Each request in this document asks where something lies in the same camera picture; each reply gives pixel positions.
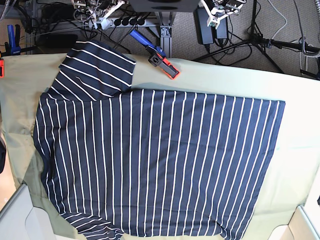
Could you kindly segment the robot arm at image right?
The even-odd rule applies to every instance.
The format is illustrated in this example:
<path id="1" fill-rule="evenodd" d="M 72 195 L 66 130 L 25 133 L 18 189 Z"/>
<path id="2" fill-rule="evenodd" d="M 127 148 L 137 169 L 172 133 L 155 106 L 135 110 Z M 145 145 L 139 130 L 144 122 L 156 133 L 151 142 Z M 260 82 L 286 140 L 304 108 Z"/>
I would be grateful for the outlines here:
<path id="1" fill-rule="evenodd" d="M 218 28 L 221 21 L 229 16 L 237 16 L 246 0 L 201 0 L 199 2 L 205 9 L 208 27 Z"/>

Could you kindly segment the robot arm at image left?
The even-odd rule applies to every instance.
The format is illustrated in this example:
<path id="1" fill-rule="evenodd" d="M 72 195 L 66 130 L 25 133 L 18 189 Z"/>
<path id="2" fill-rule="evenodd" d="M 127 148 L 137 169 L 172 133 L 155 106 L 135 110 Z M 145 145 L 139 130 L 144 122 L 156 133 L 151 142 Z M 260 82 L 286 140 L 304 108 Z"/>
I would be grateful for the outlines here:
<path id="1" fill-rule="evenodd" d="M 72 0 L 73 18 L 85 27 L 106 30 L 114 24 L 109 17 L 123 5 L 123 0 Z"/>

